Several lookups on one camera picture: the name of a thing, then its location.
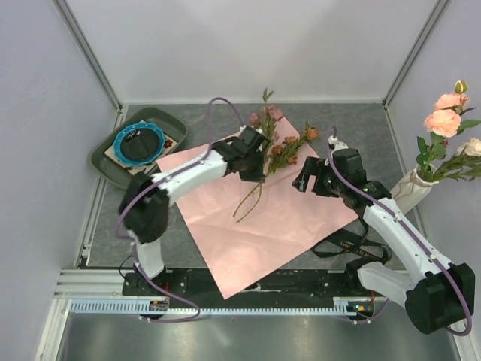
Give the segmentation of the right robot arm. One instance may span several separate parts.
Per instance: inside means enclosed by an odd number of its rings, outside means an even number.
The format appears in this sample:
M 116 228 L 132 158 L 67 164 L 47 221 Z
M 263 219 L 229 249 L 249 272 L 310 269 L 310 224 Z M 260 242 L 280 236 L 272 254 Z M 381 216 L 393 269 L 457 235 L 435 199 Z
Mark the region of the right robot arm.
M 313 193 L 338 197 L 374 229 L 403 263 L 401 275 L 380 262 L 363 265 L 344 277 L 346 291 L 361 296 L 373 290 L 402 306 L 423 334 L 446 329 L 467 336 L 473 328 L 475 274 L 465 263 L 454 264 L 402 214 L 391 193 L 368 180 L 359 152 L 333 150 L 327 159 L 309 156 L 292 185 L 305 192 L 314 178 Z

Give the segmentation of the purple flower bouquet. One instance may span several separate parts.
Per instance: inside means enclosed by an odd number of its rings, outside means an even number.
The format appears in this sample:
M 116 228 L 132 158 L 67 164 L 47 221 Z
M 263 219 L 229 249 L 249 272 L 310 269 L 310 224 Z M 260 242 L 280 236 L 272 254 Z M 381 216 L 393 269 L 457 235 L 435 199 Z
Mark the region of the purple flower bouquet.
M 171 228 L 161 238 L 167 267 L 205 265 L 230 298 L 357 219 L 339 198 L 292 187 L 306 157 L 268 176 L 262 191 L 236 174 L 211 181 L 171 208 Z

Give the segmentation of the black ribbon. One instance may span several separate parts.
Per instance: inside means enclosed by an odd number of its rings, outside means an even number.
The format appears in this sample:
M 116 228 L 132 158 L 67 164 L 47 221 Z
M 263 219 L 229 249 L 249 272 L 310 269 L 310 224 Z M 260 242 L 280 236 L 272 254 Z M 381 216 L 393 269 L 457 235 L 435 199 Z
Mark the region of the black ribbon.
M 392 259 L 391 249 L 385 244 L 369 240 L 369 225 L 363 220 L 360 220 L 360 224 L 364 228 L 364 233 L 362 235 L 357 235 L 346 229 L 339 229 L 328 237 L 318 241 L 314 246 L 311 247 L 310 251 L 320 259 L 355 254 L 366 262 L 380 262 L 385 265 Z M 324 243 L 333 244 L 334 246 L 339 247 L 340 251 L 325 252 L 317 250 L 317 247 Z M 380 256 L 376 256 L 365 250 L 364 247 L 377 247 L 381 249 L 382 253 Z

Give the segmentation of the orange dried flower spray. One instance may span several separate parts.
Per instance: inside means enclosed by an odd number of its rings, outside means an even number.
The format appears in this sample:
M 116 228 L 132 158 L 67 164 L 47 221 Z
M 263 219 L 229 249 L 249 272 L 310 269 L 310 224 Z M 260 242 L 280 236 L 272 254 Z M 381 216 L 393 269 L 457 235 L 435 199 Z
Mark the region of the orange dried flower spray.
M 306 122 L 300 135 L 289 135 L 282 139 L 281 142 L 278 142 L 276 139 L 276 127 L 279 122 L 279 120 L 272 120 L 271 118 L 250 121 L 250 125 L 255 130 L 260 131 L 267 138 L 267 141 L 262 145 L 263 166 L 261 180 L 256 181 L 256 185 L 240 201 L 232 214 L 237 223 L 243 221 L 259 203 L 262 197 L 263 183 L 266 178 L 275 174 L 279 169 L 296 165 L 298 163 L 298 151 L 304 145 L 318 139 L 320 136 L 320 131 Z M 238 216 L 237 213 L 244 205 L 244 202 L 255 193 L 257 198 L 254 204 L 242 217 Z

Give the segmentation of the cream rosebud spray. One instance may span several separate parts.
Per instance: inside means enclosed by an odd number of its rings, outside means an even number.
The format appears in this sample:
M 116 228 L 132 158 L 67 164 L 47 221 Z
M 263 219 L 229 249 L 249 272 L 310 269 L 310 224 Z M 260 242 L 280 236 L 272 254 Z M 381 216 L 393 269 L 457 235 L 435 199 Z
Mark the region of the cream rosebud spray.
M 428 176 L 428 181 L 451 179 L 472 181 L 480 177 L 480 140 L 471 138 L 463 143 L 450 159 L 443 162 L 438 170 Z

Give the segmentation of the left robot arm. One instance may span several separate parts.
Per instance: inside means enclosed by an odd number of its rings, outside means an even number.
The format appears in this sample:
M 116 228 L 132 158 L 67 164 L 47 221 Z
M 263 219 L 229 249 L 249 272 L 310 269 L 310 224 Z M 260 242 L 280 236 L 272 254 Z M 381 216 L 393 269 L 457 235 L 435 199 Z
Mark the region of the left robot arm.
M 197 188 L 229 174 L 242 181 L 264 179 L 264 151 L 267 138 L 260 130 L 243 126 L 239 135 L 215 141 L 199 156 L 171 169 L 152 175 L 135 176 L 119 206 L 119 238 L 134 242 L 135 267 L 141 273 L 138 285 L 149 296 L 165 287 L 165 269 L 160 238 L 168 227 L 169 208 Z

